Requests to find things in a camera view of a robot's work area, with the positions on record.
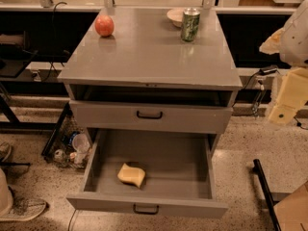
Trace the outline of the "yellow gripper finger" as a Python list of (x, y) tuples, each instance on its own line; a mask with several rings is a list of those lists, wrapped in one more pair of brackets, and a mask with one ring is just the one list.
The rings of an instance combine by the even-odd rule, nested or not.
[(259, 47), (261, 53), (272, 55), (279, 52), (280, 39), (283, 33), (283, 29), (280, 28), (275, 31), (270, 37), (268, 37)]
[(308, 102), (308, 69), (293, 67), (283, 77), (282, 83), (269, 112), (272, 124), (286, 125)]

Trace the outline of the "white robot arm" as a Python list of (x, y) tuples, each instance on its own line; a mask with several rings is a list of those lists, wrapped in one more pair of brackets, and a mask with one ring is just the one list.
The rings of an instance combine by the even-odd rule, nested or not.
[(304, 0), (281, 29), (274, 32), (259, 47), (291, 66), (282, 77), (278, 93), (273, 99), (268, 121), (288, 124), (308, 101), (308, 0)]

